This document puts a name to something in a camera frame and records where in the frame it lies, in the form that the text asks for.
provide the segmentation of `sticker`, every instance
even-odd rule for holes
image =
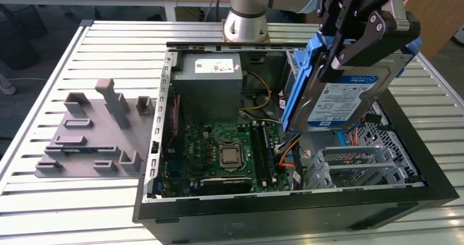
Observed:
[[[283,99],[279,100],[279,106],[280,106],[281,109],[285,109],[285,104],[287,104],[285,100],[283,100]]]
[[[301,183],[301,176],[296,171],[293,171],[293,179],[299,184]]]
[[[315,127],[344,123],[355,113],[360,95],[373,88],[376,76],[341,76],[339,83],[327,83],[308,118]]]
[[[233,73],[232,59],[197,59],[195,73]]]

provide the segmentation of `metal table surface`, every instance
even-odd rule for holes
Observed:
[[[271,41],[307,42],[316,30],[309,24],[269,24]],[[101,98],[96,79],[115,78],[127,98],[157,96],[167,41],[221,41],[220,24],[96,21],[79,28],[0,163],[0,244],[159,244],[131,221],[137,179],[39,179],[33,171],[69,92]],[[464,197],[463,100],[421,56],[389,90]],[[460,198],[377,230],[229,243],[463,244],[463,226]]]

